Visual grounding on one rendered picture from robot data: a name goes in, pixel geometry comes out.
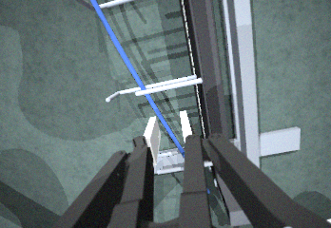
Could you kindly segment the blue cable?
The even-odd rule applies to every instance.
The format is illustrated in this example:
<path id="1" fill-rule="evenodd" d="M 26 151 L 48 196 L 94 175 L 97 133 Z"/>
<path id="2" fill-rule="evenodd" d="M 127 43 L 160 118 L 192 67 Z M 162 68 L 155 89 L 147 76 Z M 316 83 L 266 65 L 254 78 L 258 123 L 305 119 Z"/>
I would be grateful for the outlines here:
<path id="1" fill-rule="evenodd" d="M 135 71 L 133 65 L 131 64 L 131 62 L 128 60 L 127 55 L 125 54 L 123 48 L 121 47 L 119 41 L 117 40 L 114 32 L 112 31 L 109 23 L 107 22 L 107 19 L 105 17 L 105 15 L 103 14 L 102 10 L 100 9 L 98 3 L 96 0 L 90 0 L 93 7 L 95 8 L 98 16 L 100 17 L 104 27 L 107 30 L 108 35 L 110 36 L 112 42 L 114 43 L 115 47 L 118 49 L 119 53 L 121 54 L 123 60 L 125 61 L 128 69 L 130 70 L 132 76 L 134 77 L 135 81 L 137 82 L 138 86 L 142 89 L 142 90 L 146 90 L 146 87 L 144 86 L 143 82 L 141 81 L 140 77 L 138 76 L 137 72 Z M 174 141 L 174 143 L 176 144 L 177 148 L 179 149 L 179 151 L 181 152 L 181 154 L 183 155 L 183 157 L 185 157 L 185 151 L 183 150 L 183 148 L 181 147 L 180 143 L 178 142 L 178 140 L 176 139 L 175 135 L 173 134 L 172 130 L 170 129 L 170 127 L 168 126 L 165 118 L 163 117 L 163 115 L 161 114 L 160 110 L 158 109 L 157 105 L 154 103 L 154 101 L 152 100 L 151 96 L 149 94 L 145 95 L 148 102 L 150 103 L 150 105 L 152 106 L 153 110 L 155 111 L 156 115 L 158 116 L 158 118 L 160 119 L 161 123 L 163 124 L 163 126 L 165 127 L 165 130 L 167 131 L 167 133 L 169 134 L 169 136 L 171 137 L 172 141 Z"/>

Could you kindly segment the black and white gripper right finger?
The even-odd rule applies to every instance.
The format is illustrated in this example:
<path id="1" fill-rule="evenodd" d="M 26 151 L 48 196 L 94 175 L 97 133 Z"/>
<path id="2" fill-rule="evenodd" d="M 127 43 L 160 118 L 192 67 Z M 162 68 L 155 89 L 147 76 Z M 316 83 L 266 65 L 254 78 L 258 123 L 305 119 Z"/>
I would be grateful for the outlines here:
<path id="1" fill-rule="evenodd" d="M 212 162 L 254 228 L 331 228 L 331 222 L 293 201 L 223 134 L 208 139 L 180 111 L 185 140 L 178 228 L 211 228 L 204 161 Z"/>

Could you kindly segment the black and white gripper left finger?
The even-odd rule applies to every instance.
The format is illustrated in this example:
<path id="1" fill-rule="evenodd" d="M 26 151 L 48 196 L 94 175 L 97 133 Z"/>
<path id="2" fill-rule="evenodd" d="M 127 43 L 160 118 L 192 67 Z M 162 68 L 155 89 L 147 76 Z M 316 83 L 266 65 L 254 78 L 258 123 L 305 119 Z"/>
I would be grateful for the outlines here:
<path id="1" fill-rule="evenodd" d="M 52 228 L 140 228 L 140 221 L 153 222 L 160 139 L 157 117 L 151 117 L 144 136 L 132 139 L 134 150 L 115 152 Z"/>

